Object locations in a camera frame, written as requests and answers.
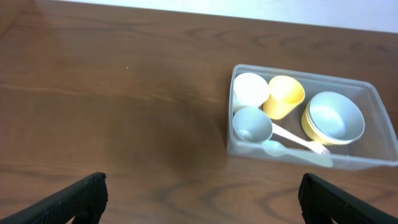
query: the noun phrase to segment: light blue spoon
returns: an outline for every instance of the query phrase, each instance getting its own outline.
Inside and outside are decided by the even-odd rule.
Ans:
[[[294,149],[287,149],[282,143],[278,141],[268,140],[262,143],[262,148],[272,157],[280,157],[284,155],[291,155],[299,159],[303,159],[323,167],[333,167],[333,161],[329,155],[320,155],[314,152],[300,152]]]

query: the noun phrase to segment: wood grain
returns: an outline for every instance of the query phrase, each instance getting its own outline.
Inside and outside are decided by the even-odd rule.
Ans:
[[[27,3],[28,0],[0,0],[0,37]]]
[[[313,172],[398,216],[398,170],[229,157],[238,63],[372,83],[398,127],[398,36],[31,1],[0,37],[0,218],[107,173],[102,223],[303,223]]]

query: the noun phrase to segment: white wall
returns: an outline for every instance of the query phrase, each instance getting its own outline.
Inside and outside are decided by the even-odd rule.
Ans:
[[[64,0],[398,33],[398,0]]]

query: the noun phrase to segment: yellow bowl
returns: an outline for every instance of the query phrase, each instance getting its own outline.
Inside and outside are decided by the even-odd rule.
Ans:
[[[303,126],[303,130],[305,134],[307,134],[310,139],[320,142],[324,145],[345,145],[349,144],[351,141],[341,141],[337,139],[333,139],[326,134],[323,134],[319,129],[315,127],[315,125],[312,123],[311,117],[310,117],[310,112],[309,112],[309,105],[310,102],[308,102],[307,106],[305,107],[305,111],[303,113],[303,116],[301,117],[301,125]]]

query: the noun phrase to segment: cup rim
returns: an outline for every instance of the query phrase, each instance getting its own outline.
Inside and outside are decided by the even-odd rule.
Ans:
[[[251,75],[254,75],[255,77],[261,78],[261,79],[259,79],[259,80],[261,80],[262,84],[264,84],[264,86],[266,86],[266,88],[264,88],[264,93],[265,93],[265,94],[259,95],[259,96],[261,96],[261,97],[259,97],[259,98],[258,98],[259,100],[256,101],[256,102],[253,103],[253,104],[247,104],[247,102],[245,102],[245,101],[247,101],[246,99],[242,99],[241,96],[239,97],[239,94],[237,93],[236,88],[235,88],[236,83],[237,83],[237,82],[236,82],[236,79],[237,79],[238,77],[241,77],[241,75],[246,75],[246,74],[251,74]],[[234,83],[233,83],[233,93],[234,93],[234,96],[235,96],[239,101],[244,102],[245,105],[247,105],[247,106],[259,106],[259,105],[263,104],[265,101],[268,100],[269,95],[270,95],[270,89],[269,89],[269,84],[268,84],[268,82],[267,82],[267,80],[266,80],[265,78],[261,77],[260,75],[258,75],[258,74],[256,74],[256,73],[244,72],[244,73],[239,74],[239,75],[237,75],[237,76],[235,77]]]
[[[268,122],[270,122],[270,124],[271,124],[271,133],[270,133],[270,135],[268,136],[267,139],[262,140],[262,141],[248,141],[248,140],[242,138],[241,136],[239,136],[239,135],[236,133],[236,130],[235,130],[235,117],[236,117],[236,114],[237,114],[239,111],[241,111],[241,110],[249,110],[249,109],[257,109],[257,110],[261,111],[262,114],[266,116]],[[234,132],[234,134],[236,135],[236,137],[237,137],[239,140],[245,141],[245,142],[253,142],[253,143],[262,143],[262,142],[264,142],[264,141],[270,140],[270,138],[272,137],[272,135],[273,135],[273,133],[274,133],[274,130],[273,130],[273,128],[272,128],[272,120],[271,120],[271,118],[268,116],[268,114],[266,114],[263,110],[259,109],[257,106],[245,106],[244,108],[241,108],[241,109],[237,110],[237,112],[234,114],[233,119],[232,119],[232,131]]]
[[[297,83],[297,84],[300,86],[300,90],[301,90],[301,92],[303,93],[303,97],[300,98],[300,100],[297,100],[297,101],[295,101],[295,102],[287,102],[287,101],[285,101],[285,100],[281,100],[281,98],[279,98],[279,97],[276,97],[275,94],[272,93],[272,86],[271,86],[271,84],[274,83],[274,82],[276,82],[275,80],[278,81],[278,79],[281,79],[281,78],[289,79],[289,80],[291,80],[291,81]],[[277,75],[277,76],[275,76],[274,78],[271,78],[271,80],[270,80],[269,83],[268,83],[268,87],[269,87],[269,94],[270,94],[270,95],[272,95],[272,96],[273,96],[275,99],[277,99],[278,101],[281,101],[281,102],[283,102],[283,103],[285,103],[285,104],[288,104],[288,105],[296,105],[296,104],[299,105],[299,104],[301,104],[301,103],[304,101],[304,99],[305,99],[305,89],[304,89],[304,86],[303,86],[298,80],[296,80],[295,78],[290,77],[290,76],[287,76],[287,75]]]

